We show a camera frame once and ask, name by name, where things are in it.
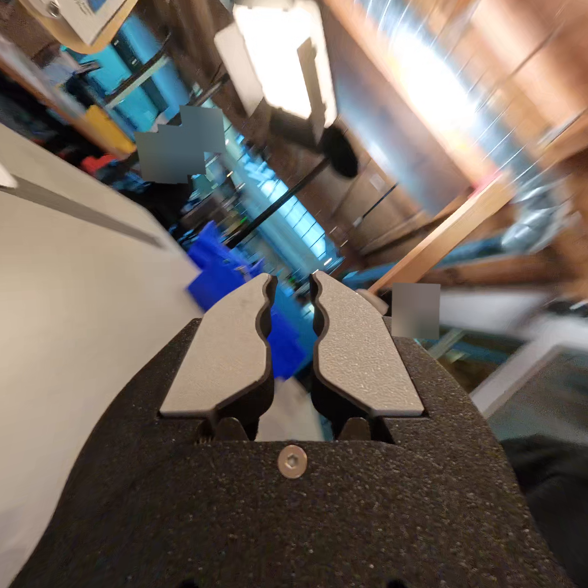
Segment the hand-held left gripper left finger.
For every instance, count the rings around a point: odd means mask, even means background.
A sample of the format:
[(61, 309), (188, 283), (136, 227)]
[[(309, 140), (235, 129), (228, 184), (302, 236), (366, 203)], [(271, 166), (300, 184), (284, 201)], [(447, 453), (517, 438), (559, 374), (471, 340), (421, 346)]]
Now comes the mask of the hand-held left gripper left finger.
[(261, 273), (206, 311), (159, 409), (216, 430), (234, 418), (249, 440), (271, 407), (275, 378), (269, 334), (277, 277)]

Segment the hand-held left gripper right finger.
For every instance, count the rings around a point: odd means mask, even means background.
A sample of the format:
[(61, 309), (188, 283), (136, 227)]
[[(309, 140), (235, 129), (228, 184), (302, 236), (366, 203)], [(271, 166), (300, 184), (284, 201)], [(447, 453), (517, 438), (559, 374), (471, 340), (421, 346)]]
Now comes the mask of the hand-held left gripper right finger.
[(382, 314), (324, 271), (310, 276), (314, 307), (311, 399), (339, 439), (352, 419), (371, 439), (376, 422), (420, 418), (424, 405)]

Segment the white desk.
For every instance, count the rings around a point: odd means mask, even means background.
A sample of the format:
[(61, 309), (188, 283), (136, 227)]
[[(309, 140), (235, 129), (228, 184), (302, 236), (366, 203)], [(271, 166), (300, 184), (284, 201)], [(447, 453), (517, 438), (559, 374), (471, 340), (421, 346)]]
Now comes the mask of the white desk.
[(164, 509), (196, 498), (180, 485), (215, 474), (188, 467), (194, 421), (158, 419), (176, 360), (156, 360), (201, 311), (196, 268), (143, 208), (1, 125), (1, 587), (170, 586), (205, 564), (211, 586), (323, 587), (333, 564), (310, 531), (253, 501), (233, 536), (172, 539)]

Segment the blue plastic bin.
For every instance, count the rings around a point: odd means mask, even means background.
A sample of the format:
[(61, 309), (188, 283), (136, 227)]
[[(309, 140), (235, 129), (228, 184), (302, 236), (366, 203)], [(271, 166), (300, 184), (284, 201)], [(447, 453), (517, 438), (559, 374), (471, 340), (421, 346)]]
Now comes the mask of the blue plastic bin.
[[(235, 249), (222, 243), (222, 234), (214, 221), (198, 233), (187, 255), (200, 273), (187, 291), (203, 311), (208, 311), (221, 298), (265, 272), (264, 260), (250, 263)], [(271, 315), (271, 348), (273, 374), (289, 379), (311, 362), (313, 335), (309, 320), (303, 319), (301, 307), (287, 289), (278, 284)]]

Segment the wooden beam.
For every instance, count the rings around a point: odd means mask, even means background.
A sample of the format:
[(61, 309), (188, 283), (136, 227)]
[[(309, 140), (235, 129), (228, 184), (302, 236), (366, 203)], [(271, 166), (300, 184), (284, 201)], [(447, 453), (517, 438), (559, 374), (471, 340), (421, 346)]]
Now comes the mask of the wooden beam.
[(371, 285), (368, 291), (376, 295), (394, 283), (419, 282), (460, 242), (513, 199), (515, 189), (511, 184), (509, 173), (497, 171), (459, 209)]

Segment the black pole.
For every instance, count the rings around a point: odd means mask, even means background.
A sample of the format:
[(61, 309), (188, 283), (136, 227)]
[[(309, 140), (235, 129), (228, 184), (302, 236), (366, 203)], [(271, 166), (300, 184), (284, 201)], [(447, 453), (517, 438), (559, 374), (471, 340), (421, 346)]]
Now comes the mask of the black pole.
[(237, 245), (243, 242), (251, 233), (260, 227), (262, 223), (268, 220), (275, 212), (277, 212), (284, 204), (286, 204), (292, 197), (307, 187), (315, 178), (317, 178), (328, 166), (330, 161), (327, 157), (322, 160), (301, 180), (299, 180), (292, 188), (287, 190), (280, 198), (270, 204), (261, 214), (259, 214), (252, 222), (250, 222), (244, 229), (235, 233), (230, 239), (224, 241), (229, 249), (234, 249)]

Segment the person's dark jacket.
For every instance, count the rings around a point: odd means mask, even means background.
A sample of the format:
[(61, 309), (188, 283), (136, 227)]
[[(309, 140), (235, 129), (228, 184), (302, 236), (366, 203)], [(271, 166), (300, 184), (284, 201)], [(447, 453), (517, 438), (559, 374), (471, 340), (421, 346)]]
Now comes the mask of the person's dark jacket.
[(500, 444), (550, 550), (587, 587), (587, 445), (540, 435)]

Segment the yellow panel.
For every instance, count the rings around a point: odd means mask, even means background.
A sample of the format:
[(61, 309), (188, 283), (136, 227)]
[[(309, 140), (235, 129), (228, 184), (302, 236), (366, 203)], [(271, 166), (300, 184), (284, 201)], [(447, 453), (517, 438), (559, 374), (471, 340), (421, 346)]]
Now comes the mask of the yellow panel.
[(85, 121), (105, 144), (107, 152), (124, 159), (136, 151), (135, 143), (120, 129), (112, 118), (99, 106), (90, 106)]

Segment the wooden workbench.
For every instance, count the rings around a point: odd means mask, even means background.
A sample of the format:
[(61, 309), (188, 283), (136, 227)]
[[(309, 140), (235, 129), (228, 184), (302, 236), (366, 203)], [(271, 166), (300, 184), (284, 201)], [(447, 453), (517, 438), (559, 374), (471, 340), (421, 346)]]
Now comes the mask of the wooden workbench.
[(52, 86), (42, 70), (20, 54), (1, 53), (1, 71), (31, 93), (40, 103), (57, 113), (82, 136), (102, 151), (105, 144), (85, 121), (86, 111), (65, 92)]

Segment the white light panel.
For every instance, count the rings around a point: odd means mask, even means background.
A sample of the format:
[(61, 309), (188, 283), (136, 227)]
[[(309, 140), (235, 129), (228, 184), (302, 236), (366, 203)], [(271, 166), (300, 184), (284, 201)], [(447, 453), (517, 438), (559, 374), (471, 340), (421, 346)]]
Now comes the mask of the white light panel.
[(337, 118), (323, 22), (315, 1), (233, 1), (214, 36), (248, 117), (262, 102), (309, 122), (318, 141)]

